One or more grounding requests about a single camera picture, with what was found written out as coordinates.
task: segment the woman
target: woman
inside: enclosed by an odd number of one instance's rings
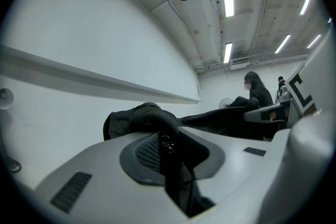
[[[272,96],[265,88],[265,85],[255,72],[249,72],[244,78],[246,90],[250,90],[250,99],[253,97],[258,99],[260,107],[273,104]]]

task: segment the speaker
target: speaker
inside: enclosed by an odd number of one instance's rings
[[[0,109],[8,109],[14,101],[14,95],[10,89],[2,88],[0,90]]]

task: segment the person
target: person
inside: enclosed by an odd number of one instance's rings
[[[283,77],[280,76],[278,78],[278,81],[279,81],[279,90],[280,90],[282,86],[285,86],[285,80],[283,80]]]
[[[260,107],[273,104],[272,96],[255,72],[249,72],[244,78],[245,89],[250,91],[250,99],[256,98]]]

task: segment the long black hair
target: long black hair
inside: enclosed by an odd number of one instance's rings
[[[253,71],[250,71],[249,73],[246,74],[245,81],[250,81],[251,82],[251,91],[253,91],[254,89],[257,88],[264,88],[265,85],[263,84],[263,82],[261,81],[261,79],[259,78],[259,75]]]

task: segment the ceiling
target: ceiling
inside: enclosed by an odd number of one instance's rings
[[[225,17],[224,0],[137,0],[176,41],[197,73],[223,64],[225,44],[233,43],[230,59],[250,57],[254,64],[305,58],[306,47],[327,32],[329,15],[321,0],[234,0],[235,15]],[[274,52],[287,34],[280,53]]]

